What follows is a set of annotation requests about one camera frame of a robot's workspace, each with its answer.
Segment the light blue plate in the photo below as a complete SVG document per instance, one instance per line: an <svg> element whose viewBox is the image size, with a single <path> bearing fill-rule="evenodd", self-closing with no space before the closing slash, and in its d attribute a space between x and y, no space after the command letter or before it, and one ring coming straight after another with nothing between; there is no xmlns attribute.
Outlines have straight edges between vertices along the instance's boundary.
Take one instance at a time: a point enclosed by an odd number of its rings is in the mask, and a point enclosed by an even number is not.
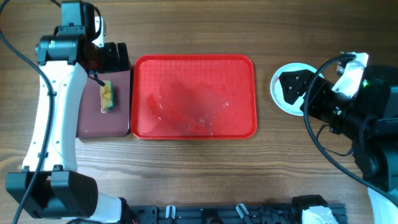
<svg viewBox="0 0 398 224"><path fill-rule="evenodd" d="M274 100L274 103L282 111L294 116L303 116L303 111L300 109L301 105L304 102L303 96L298 97L296 102L292 105L286 103L282 92L282 85L279 80L282 72L294 72L298 70L309 70L313 73L316 72L316 68L306 63L288 63L280 67L273 75L270 83L270 93L272 99Z"/></svg>

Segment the green yellow sponge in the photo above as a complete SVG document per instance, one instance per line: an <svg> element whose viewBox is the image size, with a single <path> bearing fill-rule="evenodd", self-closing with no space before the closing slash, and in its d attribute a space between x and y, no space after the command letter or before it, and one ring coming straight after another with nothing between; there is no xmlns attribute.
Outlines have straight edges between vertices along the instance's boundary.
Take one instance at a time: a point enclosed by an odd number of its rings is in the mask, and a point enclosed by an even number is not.
<svg viewBox="0 0 398 224"><path fill-rule="evenodd" d="M103 80L100 86L101 112L107 113L114 108L113 83L110 80Z"/></svg>

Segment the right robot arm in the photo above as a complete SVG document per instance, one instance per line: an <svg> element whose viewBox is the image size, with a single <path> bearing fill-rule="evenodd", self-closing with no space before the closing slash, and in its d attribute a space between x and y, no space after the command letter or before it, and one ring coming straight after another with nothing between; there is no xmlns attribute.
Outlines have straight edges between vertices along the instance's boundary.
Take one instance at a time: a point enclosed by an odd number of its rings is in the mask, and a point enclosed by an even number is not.
<svg viewBox="0 0 398 224"><path fill-rule="evenodd" d="M339 80L329 82L304 63L280 67L271 94L285 112L303 116L310 138L337 169L368 189L375 223L397 223L397 68L339 63ZM323 121L335 134L352 141L358 177L336 162L314 134L309 118Z"/></svg>

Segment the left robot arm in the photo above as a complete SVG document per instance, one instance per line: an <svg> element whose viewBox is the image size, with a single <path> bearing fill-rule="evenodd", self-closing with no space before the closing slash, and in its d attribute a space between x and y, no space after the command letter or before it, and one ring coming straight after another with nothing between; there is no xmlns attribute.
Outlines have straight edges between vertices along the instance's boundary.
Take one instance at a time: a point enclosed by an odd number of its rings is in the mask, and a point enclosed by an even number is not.
<svg viewBox="0 0 398 224"><path fill-rule="evenodd" d="M126 200L98 190L77 171L75 138L88 73L129 70L126 44L98 47L82 34L46 35L36 48L40 93L34 134L20 172L6 176L6 190L19 211L40 219L71 218L133 223Z"/></svg>

